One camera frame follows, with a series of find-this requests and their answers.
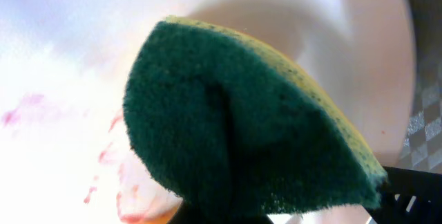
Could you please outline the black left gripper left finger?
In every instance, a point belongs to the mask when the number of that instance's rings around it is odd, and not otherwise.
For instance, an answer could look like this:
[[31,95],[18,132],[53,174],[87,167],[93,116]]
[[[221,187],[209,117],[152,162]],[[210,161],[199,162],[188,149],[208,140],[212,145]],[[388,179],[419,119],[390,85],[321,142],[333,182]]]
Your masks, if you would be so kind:
[[200,207],[183,202],[167,224],[214,224]]

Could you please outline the green yellow sponge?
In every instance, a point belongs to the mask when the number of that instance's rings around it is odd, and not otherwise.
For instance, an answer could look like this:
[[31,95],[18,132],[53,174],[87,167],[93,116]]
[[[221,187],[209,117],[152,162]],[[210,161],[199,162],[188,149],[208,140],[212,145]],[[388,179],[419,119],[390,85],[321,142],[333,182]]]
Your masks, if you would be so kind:
[[123,113],[152,177],[207,216],[380,203],[386,171],[333,100],[282,53],[232,29],[158,22]]

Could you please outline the pink plate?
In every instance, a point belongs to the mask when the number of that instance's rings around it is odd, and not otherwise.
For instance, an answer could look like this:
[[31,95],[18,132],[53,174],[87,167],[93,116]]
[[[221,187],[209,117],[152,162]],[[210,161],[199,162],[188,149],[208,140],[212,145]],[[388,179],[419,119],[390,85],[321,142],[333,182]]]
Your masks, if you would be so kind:
[[118,223],[173,199],[128,150],[127,74],[167,15],[298,62],[393,165],[415,79],[407,0],[1,0],[1,222]]

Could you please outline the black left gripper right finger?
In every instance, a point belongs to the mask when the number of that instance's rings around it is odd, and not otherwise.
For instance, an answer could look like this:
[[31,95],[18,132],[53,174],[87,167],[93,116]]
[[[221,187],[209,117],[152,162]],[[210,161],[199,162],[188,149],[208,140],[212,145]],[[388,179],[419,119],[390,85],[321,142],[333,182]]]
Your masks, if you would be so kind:
[[237,214],[224,217],[221,224],[273,224],[267,215]]

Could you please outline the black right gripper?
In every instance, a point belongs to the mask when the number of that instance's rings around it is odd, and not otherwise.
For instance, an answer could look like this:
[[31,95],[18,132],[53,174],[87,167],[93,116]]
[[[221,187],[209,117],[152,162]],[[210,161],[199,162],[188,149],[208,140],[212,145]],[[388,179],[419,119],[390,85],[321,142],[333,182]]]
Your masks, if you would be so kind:
[[381,205],[368,209],[378,224],[441,224],[441,175],[385,167]]

